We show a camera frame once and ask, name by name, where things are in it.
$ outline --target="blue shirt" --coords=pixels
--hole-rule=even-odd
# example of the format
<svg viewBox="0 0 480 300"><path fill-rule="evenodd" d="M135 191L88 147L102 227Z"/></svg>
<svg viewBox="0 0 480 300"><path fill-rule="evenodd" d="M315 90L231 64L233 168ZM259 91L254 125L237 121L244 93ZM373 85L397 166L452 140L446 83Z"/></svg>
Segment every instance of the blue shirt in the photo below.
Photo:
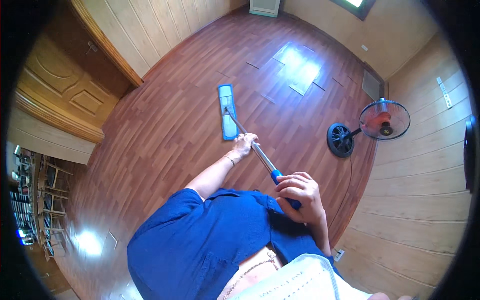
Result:
<svg viewBox="0 0 480 300"><path fill-rule="evenodd" d="M305 225L268 195L220 189L203 202L184 189L138 228L128 269L145 300L216 299L239 264L269 242L283 264L303 253L325 257Z"/></svg>

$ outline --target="blue mop pad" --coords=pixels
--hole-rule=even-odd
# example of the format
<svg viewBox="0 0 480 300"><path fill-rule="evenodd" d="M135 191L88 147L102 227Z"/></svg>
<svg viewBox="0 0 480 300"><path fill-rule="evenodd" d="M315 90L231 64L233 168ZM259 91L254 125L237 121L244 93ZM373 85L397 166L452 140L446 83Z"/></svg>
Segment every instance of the blue mop pad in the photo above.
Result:
<svg viewBox="0 0 480 300"><path fill-rule="evenodd" d="M221 84L218 86L218 98L220 99L220 109L222 113L222 132L223 139L231 141L239 135L239 129L230 115L224 115L225 107L228 107L234 118L237 118L235 111L235 102L233 101L233 86L231 84Z"/></svg>

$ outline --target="window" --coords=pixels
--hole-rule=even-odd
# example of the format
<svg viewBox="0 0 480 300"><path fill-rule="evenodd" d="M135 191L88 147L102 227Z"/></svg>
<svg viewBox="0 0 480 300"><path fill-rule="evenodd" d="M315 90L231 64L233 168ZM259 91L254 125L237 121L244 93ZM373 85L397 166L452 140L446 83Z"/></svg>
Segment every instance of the window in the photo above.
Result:
<svg viewBox="0 0 480 300"><path fill-rule="evenodd" d="M375 0L330 0L331 2L343 7L351 12L360 20L365 20L370 8L372 8Z"/></svg>

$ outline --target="metal mop pole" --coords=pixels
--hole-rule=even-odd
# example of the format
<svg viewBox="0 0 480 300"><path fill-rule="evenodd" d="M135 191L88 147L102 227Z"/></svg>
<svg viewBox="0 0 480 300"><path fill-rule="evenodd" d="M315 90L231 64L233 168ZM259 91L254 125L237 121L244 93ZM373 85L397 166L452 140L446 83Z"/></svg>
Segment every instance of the metal mop pole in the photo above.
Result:
<svg viewBox="0 0 480 300"><path fill-rule="evenodd" d="M243 134L248 133L245 130L245 128L240 124L240 122L238 122L238 120L233 117L233 114L230 112L228 108L225 108L225 114L230 115L232 120L235 122L235 124ZM252 142L252 149L255 152L255 154L257 154L258 158L262 161L262 163L267 168L267 170L270 172L270 177L273 179L275 184L278 185L278 181L276 180L276 178L277 176L283 176L283 174L272 164L270 159L268 159L267 155L260 149L260 146L255 141ZM295 209L299 209L301 207L301 203L298 200L287 198L287 201Z"/></svg>

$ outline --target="wooden floor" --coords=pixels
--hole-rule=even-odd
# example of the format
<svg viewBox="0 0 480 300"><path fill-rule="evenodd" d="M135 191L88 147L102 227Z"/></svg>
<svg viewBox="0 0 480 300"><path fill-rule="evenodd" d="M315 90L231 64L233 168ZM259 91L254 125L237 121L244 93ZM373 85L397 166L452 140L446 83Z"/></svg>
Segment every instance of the wooden floor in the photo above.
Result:
<svg viewBox="0 0 480 300"><path fill-rule="evenodd" d="M358 126L372 101L362 77L341 45L286 16L237 11L187 39L115 107L88 168L75 167L68 254L56 258L72 288L82 299L139 298L127 270L128 241L173 192L231 148L222 139L218 84L233 84L238 119L279 170L317 180L335 245L363 193L376 144L359 134L351 160L339 159L325 137L334 122ZM224 187L275 195L255 155ZM101 254L80 247L75 236L85 231Z"/></svg>

